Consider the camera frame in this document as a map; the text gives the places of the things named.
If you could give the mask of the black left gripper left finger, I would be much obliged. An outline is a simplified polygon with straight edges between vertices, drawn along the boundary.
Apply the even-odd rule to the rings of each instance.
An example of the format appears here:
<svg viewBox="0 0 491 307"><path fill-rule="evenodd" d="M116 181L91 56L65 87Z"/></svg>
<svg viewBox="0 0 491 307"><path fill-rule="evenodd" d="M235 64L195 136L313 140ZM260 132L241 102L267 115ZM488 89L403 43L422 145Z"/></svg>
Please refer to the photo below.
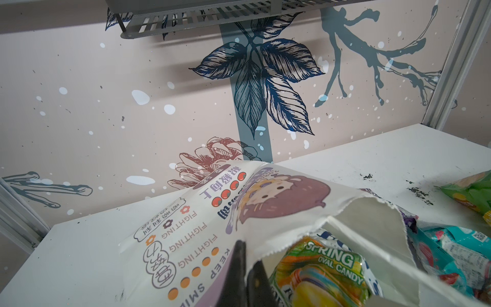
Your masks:
<svg viewBox="0 0 491 307"><path fill-rule="evenodd" d="M248 305L246 286L246 243L238 240L216 306L245 307Z"/></svg>

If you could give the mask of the green Fox's spring candy bag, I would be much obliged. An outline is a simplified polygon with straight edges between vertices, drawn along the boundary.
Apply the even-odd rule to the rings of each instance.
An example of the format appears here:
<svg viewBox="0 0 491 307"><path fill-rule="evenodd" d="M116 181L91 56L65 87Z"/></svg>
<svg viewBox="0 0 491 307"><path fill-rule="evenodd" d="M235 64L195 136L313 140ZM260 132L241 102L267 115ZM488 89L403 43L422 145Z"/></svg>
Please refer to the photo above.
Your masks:
<svg viewBox="0 0 491 307"><path fill-rule="evenodd" d="M278 306L364 306L384 296L366 259L322 228L287 250L269 283Z"/></svg>

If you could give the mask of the white printed paper bag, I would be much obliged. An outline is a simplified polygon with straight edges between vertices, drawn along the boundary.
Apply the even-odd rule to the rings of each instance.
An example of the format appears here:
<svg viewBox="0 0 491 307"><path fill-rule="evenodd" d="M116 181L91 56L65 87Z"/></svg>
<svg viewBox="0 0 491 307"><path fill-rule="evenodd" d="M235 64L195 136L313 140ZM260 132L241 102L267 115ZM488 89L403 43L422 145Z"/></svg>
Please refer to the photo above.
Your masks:
<svg viewBox="0 0 491 307"><path fill-rule="evenodd" d="M216 306L234 245L246 243L245 282L268 279L287 250L322 228L362 255L382 287L364 306L489 306L428 274L399 207L265 162L228 161L120 243L129 306Z"/></svg>

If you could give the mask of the teal candy bag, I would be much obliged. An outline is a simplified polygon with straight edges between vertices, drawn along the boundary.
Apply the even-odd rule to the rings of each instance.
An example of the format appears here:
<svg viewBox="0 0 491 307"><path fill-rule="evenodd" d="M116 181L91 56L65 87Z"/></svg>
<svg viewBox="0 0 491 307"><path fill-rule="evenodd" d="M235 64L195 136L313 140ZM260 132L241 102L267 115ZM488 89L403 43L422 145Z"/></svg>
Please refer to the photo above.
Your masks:
<svg viewBox="0 0 491 307"><path fill-rule="evenodd" d="M448 225L414 225L407 234L428 274L469 298L490 304L490 237Z"/></svg>

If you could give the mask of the purple Fox's berries candy bag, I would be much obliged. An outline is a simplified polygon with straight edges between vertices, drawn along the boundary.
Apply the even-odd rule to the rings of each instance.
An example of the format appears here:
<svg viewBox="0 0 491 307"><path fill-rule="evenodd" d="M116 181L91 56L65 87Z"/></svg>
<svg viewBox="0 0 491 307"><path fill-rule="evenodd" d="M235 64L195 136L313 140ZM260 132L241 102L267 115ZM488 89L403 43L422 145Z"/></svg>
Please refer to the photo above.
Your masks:
<svg viewBox="0 0 491 307"><path fill-rule="evenodd" d="M403 208L399 207L398 209L401 213L401 216L403 217L406 227L408 227L413 233L416 234L418 232L418 227L417 227L418 216L406 211Z"/></svg>

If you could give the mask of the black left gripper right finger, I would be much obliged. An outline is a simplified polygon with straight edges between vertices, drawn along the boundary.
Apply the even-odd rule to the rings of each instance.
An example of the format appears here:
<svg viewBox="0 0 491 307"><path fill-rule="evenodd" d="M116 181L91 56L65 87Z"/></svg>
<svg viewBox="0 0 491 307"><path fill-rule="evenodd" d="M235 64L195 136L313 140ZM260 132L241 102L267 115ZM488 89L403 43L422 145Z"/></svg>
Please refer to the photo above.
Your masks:
<svg viewBox="0 0 491 307"><path fill-rule="evenodd" d="M262 261L254 264L247 277L248 307L277 307Z"/></svg>

